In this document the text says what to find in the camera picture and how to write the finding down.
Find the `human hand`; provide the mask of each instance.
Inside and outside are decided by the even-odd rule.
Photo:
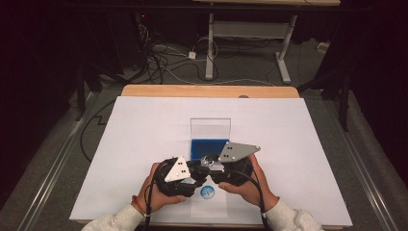
[[[248,159],[253,166],[254,172],[258,176],[259,184],[264,196],[265,211],[268,211],[276,205],[276,203],[278,202],[278,197],[274,195],[273,192],[269,189],[267,177],[265,176],[264,171],[259,166],[255,155],[249,155]],[[252,172],[251,177],[252,179],[257,181],[254,172]],[[243,185],[239,187],[226,182],[221,182],[218,184],[218,186],[229,193],[239,194],[248,203],[251,203],[258,207],[261,206],[261,197],[259,195],[258,189],[250,181],[243,183]]]
[[[143,185],[140,188],[140,192],[137,198],[138,203],[140,204],[141,208],[146,211],[146,200],[149,196],[149,185],[152,182],[152,178],[154,172],[156,171],[157,166],[159,163],[153,164],[152,168],[150,169],[150,174],[144,180]],[[162,192],[159,191],[157,185],[153,185],[152,197],[150,202],[151,212],[155,212],[163,208],[165,205],[169,204],[177,204],[186,200],[186,197],[183,195],[174,195],[174,196],[166,196]],[[139,212],[143,214],[143,211],[140,211],[138,206],[135,203],[132,203],[133,207],[137,209]]]

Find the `round sticker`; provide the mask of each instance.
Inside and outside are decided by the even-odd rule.
[[[201,188],[201,196],[204,199],[211,199],[213,198],[214,194],[216,193],[216,191],[214,190],[213,187],[211,186],[204,186],[203,188]]]

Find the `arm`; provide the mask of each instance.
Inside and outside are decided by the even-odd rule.
[[[248,159],[253,166],[253,171],[255,172],[252,172],[251,177],[256,180],[255,174],[258,176],[264,196],[265,211],[267,211],[268,223],[274,231],[322,230],[321,225],[316,222],[308,212],[292,209],[282,199],[273,194],[268,186],[268,181],[264,171],[259,166],[255,155],[252,154],[248,156]],[[250,204],[258,207],[261,204],[261,197],[259,196],[257,188],[249,181],[239,187],[225,182],[219,183],[218,186],[229,193],[239,194]]]
[[[143,185],[140,188],[139,195],[133,198],[131,204],[126,204],[114,215],[106,215],[97,218],[88,223],[82,230],[83,231],[133,231],[139,225],[144,218],[146,211],[145,198],[148,196],[147,187],[149,187],[153,174],[159,164],[153,164],[150,169],[150,174],[144,180]],[[169,204],[177,204],[185,201],[186,198],[183,195],[166,196],[162,194],[157,186],[153,186],[151,209],[152,212],[156,212]]]

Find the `cable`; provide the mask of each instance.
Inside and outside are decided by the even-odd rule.
[[[256,182],[254,179],[252,179],[252,177],[246,175],[243,172],[240,172],[240,171],[237,171],[237,170],[234,170],[234,169],[228,169],[228,171],[232,172],[232,173],[237,173],[237,174],[245,177],[246,179],[248,179],[257,188],[259,196],[260,196],[260,206],[259,207],[261,209],[262,223],[264,224],[265,229],[267,229],[268,231],[272,231],[272,229],[270,228],[270,225],[268,224],[267,216],[265,214],[266,211],[265,211],[264,194],[262,193],[262,189],[261,189],[261,186],[259,184],[259,181]]]
[[[143,28],[141,40],[144,40],[144,46],[141,49],[144,49],[144,47],[146,47],[147,45],[147,41],[149,40],[149,31],[147,30],[145,26],[143,25],[140,25],[140,26]]]
[[[170,49],[170,50],[177,51],[178,53],[176,53],[176,54],[165,53],[165,54],[167,54],[167,55],[179,55],[179,56],[181,55],[181,56],[187,57],[187,55],[183,54],[181,51],[179,51],[179,50],[177,50],[177,49],[175,49],[175,48],[169,47],[169,46],[167,46],[167,45],[166,45],[166,46],[163,46],[163,45],[153,45],[153,48],[154,48],[155,46],[165,47],[165,48],[166,48],[164,51],[161,51],[161,52],[159,52],[159,53],[163,53],[163,52],[165,52],[167,49]]]
[[[216,44],[216,42],[214,41],[214,40],[212,40],[212,39],[209,39],[209,38],[201,38],[201,39],[199,39],[198,41],[197,41],[197,43],[196,43],[196,45],[198,45],[198,42],[200,42],[200,41],[202,41],[202,40],[209,40],[209,41],[211,41],[215,46],[216,46],[216,54],[213,56],[213,58],[215,58],[216,56],[217,56],[217,54],[218,54],[218,46],[217,46],[217,44]]]
[[[238,79],[238,80],[230,80],[230,81],[224,81],[224,82],[218,82],[218,83],[212,83],[212,84],[197,84],[197,83],[194,83],[194,82],[190,82],[190,81],[186,81],[186,80],[180,79],[179,77],[177,77],[177,75],[175,75],[173,72],[171,72],[171,70],[169,70],[169,69],[167,69],[167,68],[166,68],[166,71],[167,71],[168,73],[170,73],[170,74],[171,74],[175,79],[177,79],[178,81],[180,81],[180,82],[182,82],[182,83],[185,83],[185,84],[191,84],[191,85],[210,86],[210,85],[223,85],[223,84],[229,84],[229,83],[241,82],[241,81],[249,81],[249,82],[262,83],[262,84],[265,84],[265,85],[269,85],[269,86],[276,87],[276,86],[273,85],[273,84],[270,84],[270,83],[267,83],[267,82],[264,82],[264,81],[261,81],[261,80],[254,80],[254,79]]]
[[[155,171],[153,173],[153,177],[152,177],[152,180],[150,182],[150,185],[149,185],[149,187],[147,187],[149,189],[149,195],[147,196],[147,201],[145,201],[146,202],[146,215],[145,215],[146,219],[144,220],[144,226],[143,226],[142,231],[146,231],[148,229],[148,227],[149,227],[149,224],[150,224],[150,216],[151,216],[151,210],[152,210],[152,208],[150,207],[150,204],[151,204],[151,201],[152,201],[152,193],[153,193],[153,187],[154,187],[154,184],[155,184],[155,179],[157,177],[157,174],[158,174],[160,168],[162,168],[162,166],[164,164],[168,164],[169,162],[170,162],[170,160],[164,160],[161,163],[159,163],[159,165],[156,167],[156,169],[155,169]]]
[[[233,57],[239,55],[242,51],[251,50],[251,49],[255,49],[255,48],[265,48],[265,47],[269,46],[270,43],[273,41],[273,38],[266,38],[266,39],[261,40],[261,42],[259,44],[251,45],[251,44],[248,44],[248,43],[249,42],[259,42],[259,41],[258,40],[238,41],[235,38],[227,39],[227,38],[222,38],[222,37],[215,37],[215,39],[221,39],[221,40],[228,41],[228,42],[234,42],[236,44],[236,46],[237,46],[237,47],[228,47],[228,46],[220,46],[219,45],[217,47],[219,51],[221,49],[237,49],[237,51],[233,55],[230,55],[230,56],[221,56],[219,54],[220,52],[218,52],[218,56],[220,58],[223,58],[223,59],[233,58]]]
[[[106,123],[101,123],[102,115],[98,115],[98,114],[99,114],[100,112],[102,112],[105,108],[107,108],[109,105],[115,103],[115,101],[116,101],[116,100],[113,100],[113,101],[109,102],[108,104],[106,104],[105,106],[103,106],[96,114],[94,114],[94,115],[90,118],[90,120],[88,120],[87,124],[85,125],[84,129],[83,129],[82,132],[81,132],[81,136],[80,136],[80,139],[79,139],[79,143],[80,143],[80,146],[81,146],[82,154],[84,155],[85,159],[87,159],[90,163],[92,162],[92,160],[91,160],[90,157],[87,155],[87,152],[85,151],[84,144],[83,144],[83,141],[82,141],[82,138],[83,138],[83,136],[84,136],[85,130],[87,130],[87,127],[89,126],[90,122],[91,122],[94,118],[99,118],[98,125],[106,125]]]

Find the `metal rail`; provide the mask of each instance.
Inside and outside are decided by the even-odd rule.
[[[320,6],[280,6],[280,5],[245,5],[245,4],[90,4],[90,3],[68,3],[61,1],[58,6],[62,9],[79,12],[187,12],[187,13],[334,13],[334,14],[356,14],[372,13],[374,7],[347,8],[347,7],[320,7]]]
[[[370,201],[373,211],[378,217],[378,220],[381,223],[381,226],[386,231],[397,231],[398,228],[394,222],[391,212],[387,208],[387,204],[381,194],[381,192],[375,186],[375,183],[370,177],[370,174],[364,164],[364,161],[361,159],[360,154],[357,148],[354,145],[353,140],[347,132],[344,132],[342,125],[337,120],[337,111],[332,101],[325,101],[325,106],[329,111],[333,122],[336,124],[339,132],[342,134],[347,146],[348,157],[350,158],[351,164],[353,165],[357,176],[367,194],[367,198]]]
[[[85,121],[89,118],[89,112],[91,111],[93,105],[96,102],[98,94],[90,93],[87,99],[88,109],[85,111],[84,116],[79,121],[75,121],[71,131],[67,135],[60,152],[57,155],[57,158],[54,164],[51,166],[48,174],[45,176],[42,184],[34,198],[33,202],[30,205],[24,219],[21,221],[18,226],[18,231],[24,230],[29,231],[33,230],[36,225],[36,221],[44,207],[49,195],[51,194],[54,186],[57,183],[58,178],[60,177],[61,171],[63,170],[65,163],[70,154],[70,147],[77,138],[78,131],[81,131],[84,126]]]

